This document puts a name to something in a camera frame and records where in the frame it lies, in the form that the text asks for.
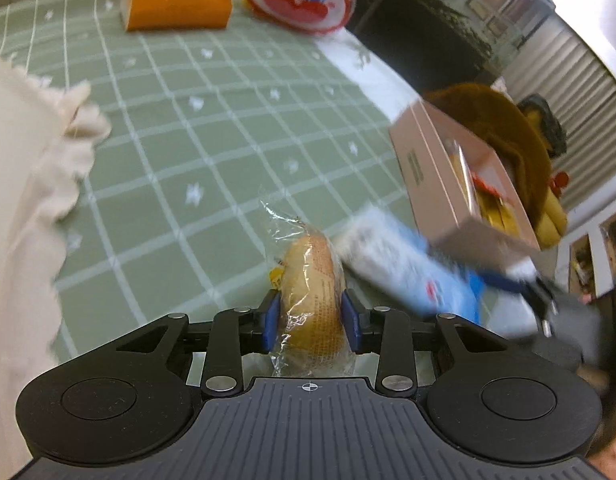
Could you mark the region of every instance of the pink cardboard box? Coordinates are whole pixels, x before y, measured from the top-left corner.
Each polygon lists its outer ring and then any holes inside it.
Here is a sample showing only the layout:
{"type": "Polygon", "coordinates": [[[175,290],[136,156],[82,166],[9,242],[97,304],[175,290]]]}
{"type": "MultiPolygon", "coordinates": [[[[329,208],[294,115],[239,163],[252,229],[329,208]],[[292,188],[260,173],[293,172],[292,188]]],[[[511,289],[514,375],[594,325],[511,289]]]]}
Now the pink cardboard box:
{"type": "Polygon", "coordinates": [[[458,262],[505,270],[539,251],[519,196],[498,156],[469,130],[419,100],[390,128],[417,226],[430,243],[458,262]],[[508,199],[520,236],[509,236],[472,216],[443,147],[445,139],[461,146],[470,170],[508,199]]]}

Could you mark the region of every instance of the red trim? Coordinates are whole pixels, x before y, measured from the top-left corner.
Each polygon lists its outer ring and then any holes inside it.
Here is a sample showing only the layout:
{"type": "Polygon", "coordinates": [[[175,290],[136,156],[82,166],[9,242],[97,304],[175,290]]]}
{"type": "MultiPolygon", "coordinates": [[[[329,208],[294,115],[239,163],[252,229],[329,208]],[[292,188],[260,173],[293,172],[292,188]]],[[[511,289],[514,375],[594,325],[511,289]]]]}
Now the red trim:
{"type": "Polygon", "coordinates": [[[328,34],[329,32],[333,32],[333,31],[337,30],[338,28],[344,27],[345,24],[350,19],[350,7],[351,7],[350,4],[349,4],[350,0],[345,0],[345,13],[344,13],[344,17],[341,19],[341,21],[339,22],[338,25],[334,25],[333,27],[322,28],[322,29],[318,29],[318,30],[307,30],[305,28],[298,27],[297,25],[291,25],[290,23],[286,23],[286,22],[284,22],[282,20],[279,20],[278,18],[275,18],[274,16],[270,15],[264,9],[259,7],[258,4],[256,4],[253,0],[246,0],[246,1],[249,3],[249,5],[257,13],[262,14],[263,16],[267,17],[272,22],[278,23],[279,25],[283,25],[284,27],[291,28],[292,30],[298,30],[299,32],[305,32],[307,34],[328,34]]]}

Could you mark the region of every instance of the bread roll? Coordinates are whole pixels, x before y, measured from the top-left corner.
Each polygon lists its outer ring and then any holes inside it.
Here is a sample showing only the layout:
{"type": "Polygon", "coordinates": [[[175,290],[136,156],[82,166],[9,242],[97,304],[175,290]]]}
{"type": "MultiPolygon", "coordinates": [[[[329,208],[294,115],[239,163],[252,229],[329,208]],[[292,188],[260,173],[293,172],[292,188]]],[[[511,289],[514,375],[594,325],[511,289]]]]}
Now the bread roll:
{"type": "Polygon", "coordinates": [[[327,367],[345,348],[343,270],[328,239],[313,233],[293,242],[283,264],[280,357],[286,370],[281,374],[306,375],[327,367]]]}

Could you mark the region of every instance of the table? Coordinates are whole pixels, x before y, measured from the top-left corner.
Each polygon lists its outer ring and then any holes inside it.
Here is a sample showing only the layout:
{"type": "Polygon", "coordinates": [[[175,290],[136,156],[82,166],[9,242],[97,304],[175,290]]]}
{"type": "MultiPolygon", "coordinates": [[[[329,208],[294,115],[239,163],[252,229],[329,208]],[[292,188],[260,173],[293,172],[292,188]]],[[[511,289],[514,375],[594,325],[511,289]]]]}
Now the table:
{"type": "MultiPolygon", "coordinates": [[[[262,201],[327,235],[368,201],[414,225],[387,131],[402,105],[381,90],[394,75],[377,76],[380,62],[362,70],[367,51],[255,20],[239,5],[227,30],[127,34],[118,1],[0,9],[1,56],[49,85],[88,79],[113,127],[60,225],[59,361],[168,312],[208,320],[258,305],[278,251],[262,201]]],[[[410,92],[400,91],[403,102],[410,92]]]]}

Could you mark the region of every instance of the gray ribbed plate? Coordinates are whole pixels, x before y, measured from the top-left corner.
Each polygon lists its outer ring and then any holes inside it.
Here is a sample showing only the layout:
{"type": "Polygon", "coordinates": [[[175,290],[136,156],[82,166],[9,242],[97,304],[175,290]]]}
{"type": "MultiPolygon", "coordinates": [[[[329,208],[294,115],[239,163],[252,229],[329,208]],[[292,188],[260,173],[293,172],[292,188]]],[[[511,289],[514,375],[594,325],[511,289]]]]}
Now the gray ribbed plate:
{"type": "Polygon", "coordinates": [[[410,400],[374,393],[363,379],[255,380],[210,400],[190,430],[137,462],[81,468],[40,459],[21,480],[587,480],[579,458],[558,465],[491,465],[446,444],[410,400]]]}

